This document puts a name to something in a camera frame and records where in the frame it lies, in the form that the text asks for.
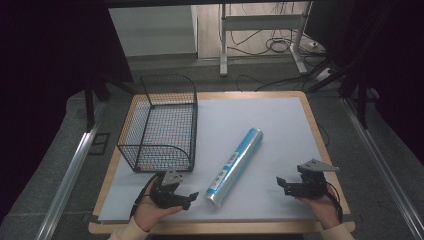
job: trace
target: metal rod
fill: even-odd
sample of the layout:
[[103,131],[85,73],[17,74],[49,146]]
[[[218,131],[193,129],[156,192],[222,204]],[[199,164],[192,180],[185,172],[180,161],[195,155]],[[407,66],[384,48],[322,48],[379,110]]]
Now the metal rod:
[[[97,120],[100,119],[105,107],[105,102],[100,102],[97,106],[95,114]],[[71,163],[69,164],[68,170],[66,170],[65,176],[62,179],[62,183],[60,184],[40,229],[38,230],[35,240],[48,240],[52,238],[59,219],[63,213],[63,209],[66,206],[69,195],[72,192],[75,181],[84,163],[85,157],[87,156],[94,136],[97,133],[98,127],[99,122],[96,121],[91,131],[84,133],[82,136],[78,148],[71,160]]]

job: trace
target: cylindrical tube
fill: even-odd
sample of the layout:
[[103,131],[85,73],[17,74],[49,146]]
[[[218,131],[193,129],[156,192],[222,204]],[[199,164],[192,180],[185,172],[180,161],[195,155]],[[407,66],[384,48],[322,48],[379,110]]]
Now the cylindrical tube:
[[215,180],[206,191],[206,199],[216,207],[220,207],[231,187],[255,154],[263,138],[263,133],[257,128],[251,128],[243,141],[231,155],[227,164],[216,176]]

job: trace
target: wall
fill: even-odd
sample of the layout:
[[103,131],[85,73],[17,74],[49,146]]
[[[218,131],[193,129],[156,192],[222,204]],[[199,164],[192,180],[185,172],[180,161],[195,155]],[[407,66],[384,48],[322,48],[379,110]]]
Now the wall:
[[110,9],[125,56],[197,52],[195,6]]

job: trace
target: metal bracket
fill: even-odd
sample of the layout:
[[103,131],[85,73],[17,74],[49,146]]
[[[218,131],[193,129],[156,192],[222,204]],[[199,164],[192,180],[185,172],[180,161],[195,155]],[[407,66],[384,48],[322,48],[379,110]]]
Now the metal bracket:
[[298,168],[302,170],[308,170],[311,172],[339,172],[340,171],[338,167],[334,167],[332,165],[323,163],[316,159],[312,159],[302,165],[299,165]]

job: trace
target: black wire basket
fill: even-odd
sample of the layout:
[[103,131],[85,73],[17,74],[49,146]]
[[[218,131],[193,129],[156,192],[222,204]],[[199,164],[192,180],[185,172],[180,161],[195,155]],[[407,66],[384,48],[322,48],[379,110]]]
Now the black wire basket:
[[118,149],[134,172],[192,172],[198,111],[193,82],[157,75],[141,77],[141,83],[144,92],[133,98]]

